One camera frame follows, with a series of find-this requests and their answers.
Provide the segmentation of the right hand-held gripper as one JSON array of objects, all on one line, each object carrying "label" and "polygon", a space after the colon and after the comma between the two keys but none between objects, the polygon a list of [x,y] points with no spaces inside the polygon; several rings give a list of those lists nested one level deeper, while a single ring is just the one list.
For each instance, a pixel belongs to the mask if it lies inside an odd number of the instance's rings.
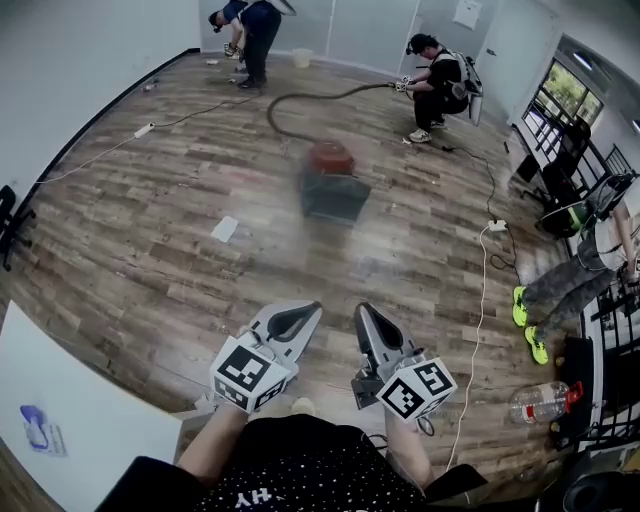
[{"label": "right hand-held gripper", "polygon": [[362,302],[354,321],[360,351],[369,362],[351,381],[359,409],[379,402],[409,423],[429,415],[458,389],[443,361],[422,349],[413,351],[411,334],[387,311]]}]

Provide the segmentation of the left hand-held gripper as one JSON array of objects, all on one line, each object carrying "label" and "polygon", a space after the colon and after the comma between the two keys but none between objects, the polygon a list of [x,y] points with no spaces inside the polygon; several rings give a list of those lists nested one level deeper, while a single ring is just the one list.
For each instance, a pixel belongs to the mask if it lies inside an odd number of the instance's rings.
[{"label": "left hand-held gripper", "polygon": [[281,394],[297,375],[297,359],[322,316],[318,301],[289,300],[263,307],[237,337],[230,336],[211,369],[214,393],[246,413]]}]

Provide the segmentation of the person's right forearm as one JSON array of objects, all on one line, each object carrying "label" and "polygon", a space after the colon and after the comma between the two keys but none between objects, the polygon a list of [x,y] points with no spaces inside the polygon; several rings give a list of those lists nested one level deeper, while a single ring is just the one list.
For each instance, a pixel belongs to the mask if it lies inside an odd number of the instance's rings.
[{"label": "person's right forearm", "polygon": [[434,482],[435,474],[418,423],[403,422],[387,409],[384,418],[387,461],[404,480],[424,491]]}]

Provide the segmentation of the person's left forearm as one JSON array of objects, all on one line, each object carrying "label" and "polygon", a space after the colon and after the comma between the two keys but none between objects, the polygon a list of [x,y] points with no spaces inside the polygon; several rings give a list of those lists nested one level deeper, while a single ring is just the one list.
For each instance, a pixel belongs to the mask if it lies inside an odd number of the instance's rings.
[{"label": "person's left forearm", "polygon": [[221,404],[186,448],[177,466],[207,487],[213,486],[227,465],[249,415],[227,402]]}]

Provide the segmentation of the white paper sheet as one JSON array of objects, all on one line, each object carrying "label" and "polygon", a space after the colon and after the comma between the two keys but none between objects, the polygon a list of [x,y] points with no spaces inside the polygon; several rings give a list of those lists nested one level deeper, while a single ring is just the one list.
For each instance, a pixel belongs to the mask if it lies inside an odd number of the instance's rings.
[{"label": "white paper sheet", "polygon": [[228,243],[238,227],[238,220],[225,216],[211,231],[210,236],[222,243]]}]

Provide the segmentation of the person's black speckled shirt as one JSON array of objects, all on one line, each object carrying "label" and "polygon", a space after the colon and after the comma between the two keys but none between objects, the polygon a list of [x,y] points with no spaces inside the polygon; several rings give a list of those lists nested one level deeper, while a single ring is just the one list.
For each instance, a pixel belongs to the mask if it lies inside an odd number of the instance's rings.
[{"label": "person's black speckled shirt", "polygon": [[429,512],[486,482],[464,464],[419,489],[360,429],[294,415],[248,423],[212,487],[138,457],[95,512]]}]

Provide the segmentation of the clear plastic bottle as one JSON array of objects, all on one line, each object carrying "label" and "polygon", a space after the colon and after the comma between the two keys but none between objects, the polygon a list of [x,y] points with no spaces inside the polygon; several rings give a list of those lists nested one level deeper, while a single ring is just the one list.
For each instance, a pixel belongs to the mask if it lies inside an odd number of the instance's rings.
[{"label": "clear plastic bottle", "polygon": [[522,388],[509,403],[508,418],[515,424],[551,423],[571,411],[584,394],[581,381],[572,386],[553,381]]}]

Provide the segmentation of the white board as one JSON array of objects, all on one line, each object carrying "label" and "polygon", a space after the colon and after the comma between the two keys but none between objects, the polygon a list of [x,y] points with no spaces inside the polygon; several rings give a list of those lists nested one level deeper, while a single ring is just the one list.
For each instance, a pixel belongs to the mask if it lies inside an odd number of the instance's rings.
[{"label": "white board", "polygon": [[[24,406],[42,412],[62,456],[34,450]],[[95,373],[15,304],[0,331],[0,440],[66,512],[94,512],[131,462],[171,463],[181,423]]]}]

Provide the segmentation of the small black box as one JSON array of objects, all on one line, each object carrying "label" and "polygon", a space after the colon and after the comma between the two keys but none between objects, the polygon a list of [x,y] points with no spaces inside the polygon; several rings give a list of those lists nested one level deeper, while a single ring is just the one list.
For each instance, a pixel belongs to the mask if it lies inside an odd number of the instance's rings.
[{"label": "small black box", "polygon": [[527,154],[516,169],[518,176],[527,183],[530,183],[539,171],[540,165],[532,154]]}]

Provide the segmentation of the black metal railing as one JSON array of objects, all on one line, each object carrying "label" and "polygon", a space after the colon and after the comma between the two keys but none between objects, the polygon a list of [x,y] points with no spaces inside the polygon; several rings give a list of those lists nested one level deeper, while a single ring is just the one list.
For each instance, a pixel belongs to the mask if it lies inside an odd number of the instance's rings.
[{"label": "black metal railing", "polygon": [[[639,175],[615,144],[606,158],[591,142],[589,150],[602,174],[588,197],[600,221]],[[640,355],[640,291],[627,289],[622,272],[581,315],[581,334],[593,352],[593,378],[590,419],[576,442],[578,451],[640,442],[640,398],[623,384],[633,376],[632,356]]]}]

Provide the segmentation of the black office chair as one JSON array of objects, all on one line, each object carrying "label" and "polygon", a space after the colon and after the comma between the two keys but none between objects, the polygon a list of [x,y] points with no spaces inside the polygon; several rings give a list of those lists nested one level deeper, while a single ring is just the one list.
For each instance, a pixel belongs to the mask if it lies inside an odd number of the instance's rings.
[{"label": "black office chair", "polygon": [[532,197],[543,207],[536,228],[556,239],[578,234],[589,223],[593,208],[582,197],[573,176],[591,137],[589,124],[578,117],[566,125],[556,157],[541,171],[546,190],[535,189]]},{"label": "black office chair", "polygon": [[15,242],[19,242],[31,248],[33,242],[19,233],[23,223],[28,219],[35,219],[36,213],[33,209],[28,209],[22,216],[12,214],[17,196],[9,185],[0,188],[0,256],[2,257],[2,268],[10,272],[9,255]]}]

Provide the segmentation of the black-framed window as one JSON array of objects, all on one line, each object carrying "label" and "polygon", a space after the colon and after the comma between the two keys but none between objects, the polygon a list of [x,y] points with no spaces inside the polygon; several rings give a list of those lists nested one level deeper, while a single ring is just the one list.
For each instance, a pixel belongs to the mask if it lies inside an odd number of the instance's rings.
[{"label": "black-framed window", "polygon": [[602,102],[573,73],[553,60],[522,120],[546,156],[556,154],[566,126],[584,121],[592,126]]}]

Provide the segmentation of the white wall notice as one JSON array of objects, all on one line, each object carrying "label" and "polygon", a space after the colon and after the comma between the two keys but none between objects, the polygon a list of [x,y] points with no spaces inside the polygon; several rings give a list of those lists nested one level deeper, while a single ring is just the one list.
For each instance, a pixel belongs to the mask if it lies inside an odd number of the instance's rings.
[{"label": "white wall notice", "polygon": [[453,22],[470,30],[474,30],[482,10],[477,0],[458,0]]}]

